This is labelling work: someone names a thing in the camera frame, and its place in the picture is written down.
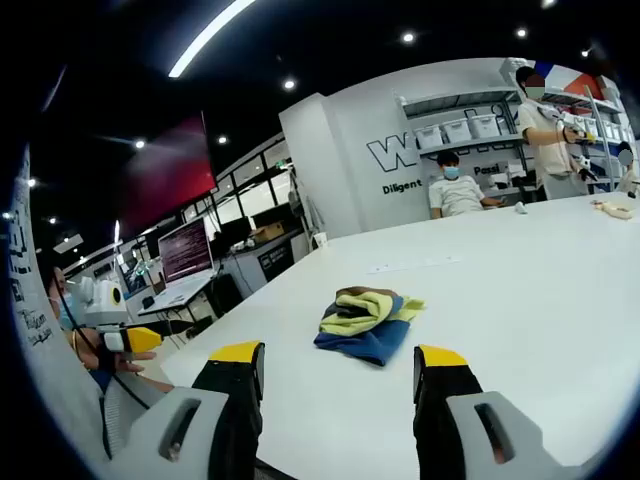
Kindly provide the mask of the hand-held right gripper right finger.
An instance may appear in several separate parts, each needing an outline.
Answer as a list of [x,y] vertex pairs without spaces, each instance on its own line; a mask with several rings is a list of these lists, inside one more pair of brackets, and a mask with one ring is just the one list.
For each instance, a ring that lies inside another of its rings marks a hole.
[[422,479],[573,479],[541,429],[506,397],[485,392],[458,353],[414,348],[413,434]]

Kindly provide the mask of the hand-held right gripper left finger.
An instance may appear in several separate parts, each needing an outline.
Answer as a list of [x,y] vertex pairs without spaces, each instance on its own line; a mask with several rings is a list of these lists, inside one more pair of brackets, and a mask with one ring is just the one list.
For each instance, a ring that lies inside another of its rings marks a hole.
[[103,419],[111,479],[251,479],[262,432],[265,345],[212,353],[189,388],[114,378]]

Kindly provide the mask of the person's left hand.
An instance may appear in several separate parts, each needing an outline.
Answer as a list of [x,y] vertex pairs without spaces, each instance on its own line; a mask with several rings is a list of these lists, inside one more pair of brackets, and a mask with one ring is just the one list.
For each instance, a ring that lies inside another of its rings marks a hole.
[[104,371],[110,374],[114,372],[140,373],[144,367],[138,365],[137,362],[153,360],[156,358],[156,353],[124,354],[107,351],[103,355],[96,355],[91,352],[79,352],[77,356],[88,370]]

